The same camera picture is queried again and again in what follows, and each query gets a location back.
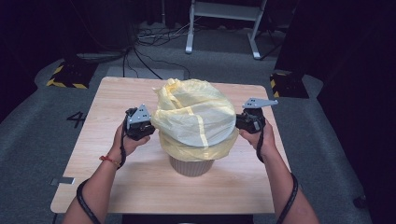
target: white metal frame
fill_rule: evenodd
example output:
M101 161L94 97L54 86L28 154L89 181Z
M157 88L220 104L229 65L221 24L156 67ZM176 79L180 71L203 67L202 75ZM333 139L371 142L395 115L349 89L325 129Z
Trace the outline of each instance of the white metal frame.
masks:
M247 34L247 38L253 52L253 57L255 59L260 59L261 55L259 53L259 50L257 49L254 37L256 36L257 30L259 29L266 3L267 0L262 0L262 4L260 7L244 7L226 4L205 3L199 1L196 2L195 0L191 0L190 28L187 37L186 53L192 53L192 42L194 39L194 17L204 16L241 21L255 21L253 30L251 33Z

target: black strap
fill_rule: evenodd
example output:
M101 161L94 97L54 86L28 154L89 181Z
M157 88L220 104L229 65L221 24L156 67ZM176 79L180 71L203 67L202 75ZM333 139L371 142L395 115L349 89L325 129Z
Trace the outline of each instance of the black strap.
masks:
M120 167L117 168L120 169L122 167L122 165L125 163L126 161L126 151L125 151L125 147L123 146L123 138L126 136L125 134L125 125L122 125L122 133L121 133L121 146L120 146L120 150L121 150L121 162L120 162Z
M294 202L294 199L296 198L297 195L297 190L298 190L298 181L297 178L294 176L294 174L290 173L291 177L293 178L293 191L291 192L291 195L289 197L288 202L286 203L285 207L283 208L282 213L279 216L279 219L277 220L276 224L281 224L283 222L283 219L285 219L286 215L288 214L291 205Z
M89 179L86 179L84 182L82 182L78 188L77 188L77 200L79 205L81 205L81 208L84 210L84 212L88 215L90 220L94 224L100 224L99 219L95 216L95 214L91 211L90 207L85 203L84 198L82 197L82 189L84 188L85 184L87 183Z
M260 125L260 138L259 138L259 142L257 143L256 155L257 158L259 158L259 161L264 163L264 160L262 159L262 142L264 140L264 125L259 120L257 120L257 123Z

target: hand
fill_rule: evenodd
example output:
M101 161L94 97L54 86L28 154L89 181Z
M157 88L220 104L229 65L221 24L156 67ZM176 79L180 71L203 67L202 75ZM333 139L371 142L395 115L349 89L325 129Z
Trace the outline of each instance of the hand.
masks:
M263 131L264 134L261 154L264 157L269 150L276 148L273 127L267 119L265 120L265 126ZM257 149L260 133L249 133L246 130L240 129L239 134L243 138L245 138L251 145L253 145L254 149Z
M120 158L121 137L124 135L124 133L122 133L122 125L123 123L117 128L116 134L114 135L113 146L108 152L109 157L117 161ZM149 136L145 136L140 140L135 141L134 139L126 135L123 136L123 146L125 148L126 156L131 155L137 147L145 145L149 141L149 139Z

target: forearm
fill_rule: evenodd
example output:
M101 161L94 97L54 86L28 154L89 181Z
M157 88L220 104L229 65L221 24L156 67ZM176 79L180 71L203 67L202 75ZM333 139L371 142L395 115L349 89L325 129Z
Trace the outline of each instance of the forearm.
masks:
M263 160L270 180L276 217L279 217L291 195L293 179L275 146L267 148ZM299 189L284 223L318 223L315 211Z
M109 155L114 161L120 161L117 154ZM101 223L105 223L111 187L116 175L117 166L110 161L102 161L98 169L87 181L82 196L85 203L96 215ZM78 203L77 198L73 200L64 216L64 223L91 223L90 218Z

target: plastic bag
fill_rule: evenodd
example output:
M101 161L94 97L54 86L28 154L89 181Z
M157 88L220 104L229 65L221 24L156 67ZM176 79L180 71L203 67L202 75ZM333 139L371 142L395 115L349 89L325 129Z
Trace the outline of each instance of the plastic bag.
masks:
M162 148L181 161L217 160L238 136L231 102L207 81L168 79L156 90L158 109L151 123Z

